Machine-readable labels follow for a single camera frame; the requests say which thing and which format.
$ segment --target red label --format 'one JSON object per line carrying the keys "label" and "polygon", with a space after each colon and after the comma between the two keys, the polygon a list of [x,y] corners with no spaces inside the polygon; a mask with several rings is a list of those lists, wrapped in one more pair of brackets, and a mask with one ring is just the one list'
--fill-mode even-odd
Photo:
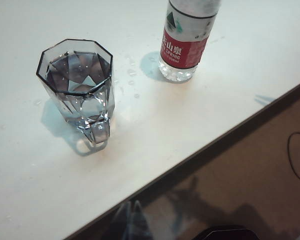
{"label": "red label", "polygon": [[190,69],[200,62],[207,40],[208,38],[202,41],[178,41],[164,30],[160,54],[170,66]]}

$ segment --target octagonal glass rim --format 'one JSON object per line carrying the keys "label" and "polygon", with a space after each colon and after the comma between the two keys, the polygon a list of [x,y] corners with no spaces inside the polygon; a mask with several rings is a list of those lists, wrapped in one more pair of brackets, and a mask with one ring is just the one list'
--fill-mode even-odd
{"label": "octagonal glass rim", "polygon": [[[109,76],[107,78],[105,78],[102,82],[100,82],[98,85],[94,86],[93,88],[91,88],[89,91],[87,92],[76,92],[76,91],[59,91],[59,90],[56,90],[54,89],[40,74],[39,74],[39,71],[40,71],[40,67],[41,67],[41,64],[42,64],[42,61],[43,61],[43,58],[44,58],[44,55],[45,55],[45,52],[56,47],[57,45],[59,44],[62,44],[63,42],[65,41],[82,41],[82,42],[92,42],[94,44],[96,44],[97,46],[99,46],[103,51],[105,51],[107,54],[109,54],[110,56],[110,71],[109,71]],[[113,67],[113,58],[114,56],[108,51],[106,50],[103,46],[101,46],[98,42],[94,41],[94,40],[88,40],[88,39],[76,39],[76,38],[66,38],[58,43],[56,43],[55,45],[47,48],[46,50],[42,51],[41,53],[41,57],[40,57],[40,60],[39,60],[39,64],[38,64],[38,67],[36,69],[36,72],[35,74],[38,76],[38,78],[44,82],[45,85],[47,85],[49,87],[49,89],[51,89],[51,91],[53,91],[55,94],[65,94],[65,95],[72,95],[72,96],[79,96],[79,97],[84,97],[86,96],[87,94],[92,94],[94,93],[95,91],[97,91],[101,86],[103,86],[103,84],[106,82],[106,81],[111,81],[111,76],[112,76],[112,67]]]}

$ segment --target black object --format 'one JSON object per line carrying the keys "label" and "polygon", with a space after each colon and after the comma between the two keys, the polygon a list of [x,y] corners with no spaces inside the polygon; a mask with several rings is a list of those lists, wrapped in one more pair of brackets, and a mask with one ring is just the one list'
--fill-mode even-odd
{"label": "black object", "polygon": [[290,166],[291,166],[291,168],[292,168],[292,171],[293,171],[294,175],[300,180],[300,176],[299,176],[299,174],[297,173],[297,171],[296,171],[296,169],[295,169],[295,167],[294,167],[294,165],[293,165],[293,162],[292,162],[292,160],[291,160],[291,154],[290,154],[290,141],[291,141],[291,138],[292,138],[293,135],[297,135],[297,134],[300,135],[300,132],[296,131],[296,132],[291,133],[291,135],[290,135],[289,138],[288,138],[288,142],[287,142],[287,144],[286,144],[286,149],[287,149],[287,153],[288,153],[289,164],[290,164]]}
{"label": "black object", "polygon": [[244,226],[217,226],[204,230],[193,240],[260,240],[257,235]]}

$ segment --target bottle bottom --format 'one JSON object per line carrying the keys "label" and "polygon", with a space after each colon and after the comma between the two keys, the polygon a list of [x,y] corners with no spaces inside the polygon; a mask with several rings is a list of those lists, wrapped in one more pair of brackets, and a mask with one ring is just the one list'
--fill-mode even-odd
{"label": "bottle bottom", "polygon": [[162,75],[174,83],[187,82],[195,73],[197,66],[187,69],[179,69],[167,64],[159,55],[159,70]]}

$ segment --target glass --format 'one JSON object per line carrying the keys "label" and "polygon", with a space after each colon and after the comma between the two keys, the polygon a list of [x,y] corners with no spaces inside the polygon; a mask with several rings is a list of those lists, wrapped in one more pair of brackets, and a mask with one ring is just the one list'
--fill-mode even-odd
{"label": "glass", "polygon": [[95,41],[65,39],[42,52],[36,71],[65,121],[93,144],[110,136],[112,62],[112,54]]}

